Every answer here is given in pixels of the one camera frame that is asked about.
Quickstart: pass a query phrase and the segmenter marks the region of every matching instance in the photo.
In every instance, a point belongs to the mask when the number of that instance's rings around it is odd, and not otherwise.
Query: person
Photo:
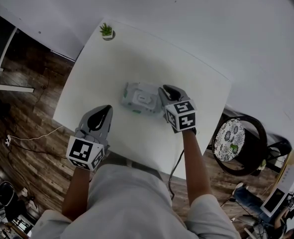
[[[248,191],[247,186],[244,183],[237,184],[235,190],[232,193],[233,197],[240,204],[248,207],[252,211],[258,214],[259,220],[263,221],[265,230],[271,239],[294,239],[294,229],[287,231],[287,219],[292,218],[294,210],[289,210],[288,206],[283,206],[282,209],[278,208],[275,213],[269,217],[262,209],[262,199]]]
[[[182,132],[190,210],[182,220],[160,174],[111,154],[91,183],[90,172],[76,168],[61,213],[46,210],[32,230],[40,238],[239,239],[213,196],[194,131]]]

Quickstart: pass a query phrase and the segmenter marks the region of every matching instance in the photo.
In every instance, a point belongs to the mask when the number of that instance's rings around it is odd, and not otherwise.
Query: wooden floor
[[[9,148],[4,139],[7,134],[20,138],[38,137],[60,126],[52,117],[72,66],[71,61],[51,53],[20,33],[14,36],[2,64],[4,71],[0,73],[0,84],[35,88],[34,93],[0,91],[0,99],[11,104],[10,115],[13,118],[0,120],[0,180],[10,180],[17,190],[26,187],[29,195],[35,196],[40,214],[46,209],[61,209],[74,170],[64,159],[68,140],[73,132],[62,127],[38,140],[12,139]],[[14,144],[52,155],[24,150]],[[211,152],[207,151],[204,159],[213,193],[220,204],[230,198],[234,187],[241,181],[250,186],[252,193],[265,199],[277,175],[266,168],[258,177],[233,177],[222,171]],[[162,176],[167,182],[169,176]],[[176,193],[173,209],[185,219],[189,209],[185,180],[173,178],[172,188]],[[245,214],[238,204],[232,202],[227,202],[223,209],[230,218]],[[30,212],[36,217],[39,215],[31,210]],[[245,235],[242,223],[235,221],[234,225],[241,235]]]

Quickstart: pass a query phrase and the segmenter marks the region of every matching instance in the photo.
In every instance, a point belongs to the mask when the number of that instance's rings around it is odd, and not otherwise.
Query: electrical outlet
[[[7,145],[7,147],[9,147],[9,143],[11,142],[11,136],[9,136],[9,134],[7,135],[5,144]]]
[[[38,207],[36,207],[35,203],[32,200],[28,202],[28,207],[38,212]]]
[[[23,196],[27,197],[27,188],[24,187],[21,192]]]

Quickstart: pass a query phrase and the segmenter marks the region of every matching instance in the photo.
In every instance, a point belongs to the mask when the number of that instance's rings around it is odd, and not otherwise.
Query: sleeve
[[[65,228],[72,223],[57,211],[46,210],[32,229],[31,239],[56,239],[60,238]]]
[[[213,195],[202,195],[193,201],[185,224],[199,238],[241,238]]]

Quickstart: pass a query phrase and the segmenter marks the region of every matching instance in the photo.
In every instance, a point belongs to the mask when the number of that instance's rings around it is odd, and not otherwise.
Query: white cable
[[[55,130],[49,132],[48,134],[41,135],[40,137],[37,137],[37,138],[26,139],[26,138],[18,138],[18,137],[13,136],[13,135],[9,135],[9,136],[11,136],[11,137],[13,137],[13,138],[16,138],[16,139],[19,139],[19,140],[27,140],[27,141],[30,141],[30,140],[36,140],[36,139],[42,138],[43,136],[47,136],[47,135],[49,135],[49,134],[55,132],[56,130],[60,129],[61,127],[62,127],[62,126],[56,128]]]

